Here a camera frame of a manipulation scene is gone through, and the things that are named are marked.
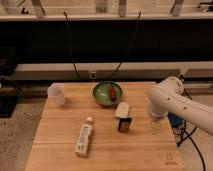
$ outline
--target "wire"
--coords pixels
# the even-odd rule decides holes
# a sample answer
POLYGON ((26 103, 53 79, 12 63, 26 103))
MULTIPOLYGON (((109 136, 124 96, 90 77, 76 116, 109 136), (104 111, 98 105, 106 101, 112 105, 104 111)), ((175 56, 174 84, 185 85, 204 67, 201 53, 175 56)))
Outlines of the wire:
POLYGON ((123 64, 123 61, 125 60, 125 58, 126 58, 127 55, 129 54, 129 51, 131 50, 131 48, 132 48, 132 46, 133 46, 133 43, 135 42, 135 38, 136 38, 136 35, 137 35, 138 25, 139 25, 140 18, 141 18, 141 11, 138 13, 138 19, 137 19, 137 23, 136 23, 136 26, 135 26, 135 30, 134 30, 132 39, 131 39, 130 42, 129 42, 129 45, 128 45, 128 47, 127 47, 127 50, 126 50, 126 52, 124 53, 124 56, 122 57, 120 63, 119 63, 118 66, 117 66, 117 68, 107 77, 108 80, 109 80, 112 76, 114 76, 114 75, 117 73, 117 71, 119 70, 119 68, 120 68, 121 65, 123 64))
POLYGON ((82 80, 82 79, 81 79, 81 76, 80 76, 80 74, 79 74, 79 72, 78 72, 78 70, 77 70, 77 68, 76 68, 75 59, 74 59, 74 57, 73 57, 69 18, 68 18, 68 16, 67 16, 67 13, 66 13, 66 12, 63 12, 63 14, 65 15, 66 20, 67 20, 67 34, 68 34, 69 53, 70 53, 70 56, 71 56, 71 58, 72 58, 72 63, 73 63, 74 69, 75 69, 75 73, 76 73, 78 79, 79 79, 79 80, 82 80))
POLYGON ((20 7, 26 0, 22 0, 18 5, 17 7, 20 7))
POLYGON ((201 161, 202 161, 203 171, 206 171, 206 164, 205 164, 205 161, 204 161, 203 156, 202 156, 202 154, 201 154, 199 148, 197 147, 196 143, 194 142, 194 140, 192 139, 191 135, 190 135, 186 130, 184 130, 183 128, 181 128, 181 130, 184 131, 184 133, 189 137, 189 139, 191 140, 192 144, 193 144, 194 147, 196 148, 196 150, 197 150, 197 152, 198 152, 198 154, 199 154, 199 156, 200 156, 200 159, 201 159, 201 161))
POLYGON ((188 139, 189 137, 191 137, 195 131, 197 130, 197 127, 195 126, 194 129, 185 137, 185 138, 182 138, 178 143, 177 143, 177 146, 180 147, 181 144, 186 140, 188 139))

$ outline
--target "green bowl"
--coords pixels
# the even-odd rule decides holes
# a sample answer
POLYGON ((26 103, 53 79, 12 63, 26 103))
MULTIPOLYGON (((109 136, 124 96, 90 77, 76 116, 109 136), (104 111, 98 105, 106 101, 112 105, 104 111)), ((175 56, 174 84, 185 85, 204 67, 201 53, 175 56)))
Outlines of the green bowl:
POLYGON ((95 86, 95 88, 93 89, 93 96, 96 102, 102 106, 114 106, 118 104, 121 100, 122 89, 118 84, 112 81, 103 81, 95 86), (116 92, 115 100, 111 100, 108 95, 110 85, 114 88, 116 92))

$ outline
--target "white cup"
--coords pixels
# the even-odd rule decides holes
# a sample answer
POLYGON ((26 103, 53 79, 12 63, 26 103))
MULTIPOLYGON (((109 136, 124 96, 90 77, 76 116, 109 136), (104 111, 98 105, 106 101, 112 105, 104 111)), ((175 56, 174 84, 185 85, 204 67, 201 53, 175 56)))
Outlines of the white cup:
POLYGON ((48 98, 53 99, 56 105, 62 106, 65 103, 64 86, 62 84, 52 84, 47 89, 48 98))

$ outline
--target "bottle cap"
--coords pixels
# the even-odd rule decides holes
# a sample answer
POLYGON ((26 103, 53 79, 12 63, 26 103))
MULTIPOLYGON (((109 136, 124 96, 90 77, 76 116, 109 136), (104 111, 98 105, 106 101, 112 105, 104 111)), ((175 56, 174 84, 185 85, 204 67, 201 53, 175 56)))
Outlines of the bottle cap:
POLYGON ((93 123, 93 119, 92 119, 92 117, 87 117, 87 120, 86 120, 87 122, 89 122, 89 123, 93 123))

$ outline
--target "food item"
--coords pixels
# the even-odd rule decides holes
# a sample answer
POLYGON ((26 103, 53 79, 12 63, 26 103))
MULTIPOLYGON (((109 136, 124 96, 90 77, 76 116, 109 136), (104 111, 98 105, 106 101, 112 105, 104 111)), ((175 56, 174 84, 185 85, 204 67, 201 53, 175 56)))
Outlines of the food item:
POLYGON ((109 89, 108 89, 108 94, 109 94, 109 98, 111 100, 116 100, 116 91, 111 84, 110 84, 109 89))

